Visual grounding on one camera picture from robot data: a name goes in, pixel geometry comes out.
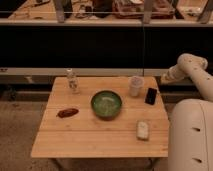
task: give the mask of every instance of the small white object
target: small white object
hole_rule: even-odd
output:
[[[137,123],[137,138],[141,140],[149,139],[149,126],[144,121],[139,121]]]
[[[130,0],[133,4],[142,4],[141,0]]]

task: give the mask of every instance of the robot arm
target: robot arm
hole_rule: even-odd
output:
[[[205,100],[213,102],[213,77],[205,71],[208,62],[205,58],[182,54],[177,65],[169,68],[161,77],[162,83],[180,81],[189,77]]]
[[[175,66],[161,77],[171,83],[189,77],[205,100],[179,102],[172,114],[169,130],[169,171],[213,170],[213,77],[207,60],[182,54]]]

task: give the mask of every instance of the bowl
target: bowl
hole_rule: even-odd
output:
[[[91,106],[96,116],[103,120],[112,120],[119,114],[122,100],[117,93],[103,90],[92,97]]]

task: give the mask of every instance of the glass bottle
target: glass bottle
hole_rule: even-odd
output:
[[[67,79],[72,92],[78,93],[78,79],[73,69],[67,69]]]

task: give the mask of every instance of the paper cup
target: paper cup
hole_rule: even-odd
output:
[[[132,76],[130,79],[130,85],[129,85],[129,94],[132,97],[137,97],[140,93],[141,87],[143,84],[143,80],[139,76]]]

